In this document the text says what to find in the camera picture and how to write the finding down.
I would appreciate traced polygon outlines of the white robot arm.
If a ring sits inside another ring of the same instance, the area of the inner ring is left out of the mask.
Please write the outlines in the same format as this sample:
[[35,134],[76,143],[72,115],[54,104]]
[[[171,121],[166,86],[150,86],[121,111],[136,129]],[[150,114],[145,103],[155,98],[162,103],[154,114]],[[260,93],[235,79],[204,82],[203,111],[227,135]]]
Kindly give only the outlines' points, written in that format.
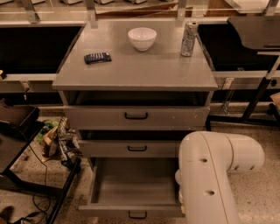
[[175,179],[187,224],[242,224],[228,174],[256,172],[263,164],[263,147],[249,136],[211,131],[185,136]]

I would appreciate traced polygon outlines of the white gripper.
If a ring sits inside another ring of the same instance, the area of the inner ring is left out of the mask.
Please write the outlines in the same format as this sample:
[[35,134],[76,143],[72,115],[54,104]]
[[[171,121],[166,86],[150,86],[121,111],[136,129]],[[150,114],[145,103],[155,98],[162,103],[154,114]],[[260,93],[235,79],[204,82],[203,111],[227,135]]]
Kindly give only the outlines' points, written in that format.
[[184,206],[184,200],[183,200],[182,189],[181,189],[181,176],[179,170],[175,172],[175,180],[176,183],[178,184],[178,201],[180,203],[181,212],[182,214],[185,214],[185,206]]

